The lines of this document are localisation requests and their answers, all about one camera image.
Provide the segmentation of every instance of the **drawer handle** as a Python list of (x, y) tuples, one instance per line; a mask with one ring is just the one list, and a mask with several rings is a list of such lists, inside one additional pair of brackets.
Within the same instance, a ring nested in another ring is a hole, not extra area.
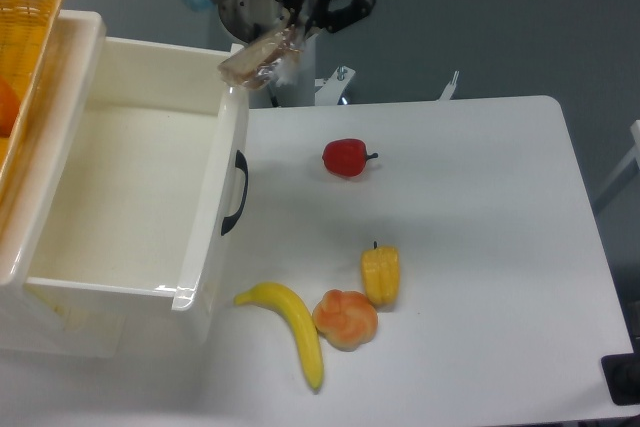
[(239, 150), (236, 152), (236, 169), (240, 169), (244, 172), (242, 200), (240, 201), (240, 207), (238, 207), (237, 212), (225, 217), (222, 221), (222, 235), (228, 234), (238, 223), (238, 220), (240, 220), (240, 216), (242, 215), (242, 211), (244, 210), (244, 204), (247, 201), (247, 191), (249, 190), (249, 166), (247, 165), (247, 159)]

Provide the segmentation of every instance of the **yellow banana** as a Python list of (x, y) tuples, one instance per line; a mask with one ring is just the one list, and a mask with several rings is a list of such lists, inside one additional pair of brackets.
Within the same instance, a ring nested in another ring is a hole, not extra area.
[(233, 303), (235, 305), (256, 304), (274, 310), (284, 317), (293, 331), (307, 383), (313, 390), (318, 390), (324, 377), (322, 351), (318, 331), (302, 299), (282, 284), (262, 282), (236, 295)]

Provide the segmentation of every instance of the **white storage bin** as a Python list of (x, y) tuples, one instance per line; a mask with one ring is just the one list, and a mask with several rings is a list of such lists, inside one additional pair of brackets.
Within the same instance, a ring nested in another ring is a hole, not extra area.
[(248, 104), (219, 80), (227, 56), (104, 40), (41, 234), (18, 264), (25, 298), (63, 326), (79, 313), (85, 329), (90, 316), (173, 314), (206, 338), (248, 182)]

